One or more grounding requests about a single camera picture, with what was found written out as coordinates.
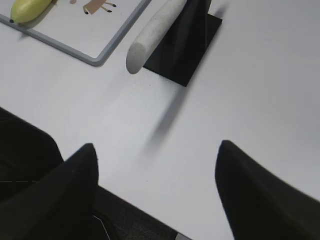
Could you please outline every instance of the white cylindrical object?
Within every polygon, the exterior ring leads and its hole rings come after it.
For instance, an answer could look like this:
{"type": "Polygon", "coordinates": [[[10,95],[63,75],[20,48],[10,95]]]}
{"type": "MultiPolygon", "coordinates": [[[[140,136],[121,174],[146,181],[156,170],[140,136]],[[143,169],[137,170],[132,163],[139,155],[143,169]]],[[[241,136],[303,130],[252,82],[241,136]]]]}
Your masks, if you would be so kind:
{"type": "Polygon", "coordinates": [[[184,9],[187,0],[168,0],[151,18],[131,44],[126,56],[126,69],[136,74],[146,63],[169,28],[184,9]]]}

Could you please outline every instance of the white table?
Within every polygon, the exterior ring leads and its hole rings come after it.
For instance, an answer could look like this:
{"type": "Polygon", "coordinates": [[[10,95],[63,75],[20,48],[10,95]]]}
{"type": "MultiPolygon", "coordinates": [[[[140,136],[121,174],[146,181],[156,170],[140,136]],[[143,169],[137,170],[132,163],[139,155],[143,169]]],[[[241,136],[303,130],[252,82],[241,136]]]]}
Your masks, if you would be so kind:
{"type": "Polygon", "coordinates": [[[222,28],[188,88],[125,68],[164,2],[98,68],[0,25],[0,105],[65,159],[94,143],[102,187],[195,240],[233,239],[214,180],[223,139],[320,200],[320,1],[215,0],[222,28]]]}

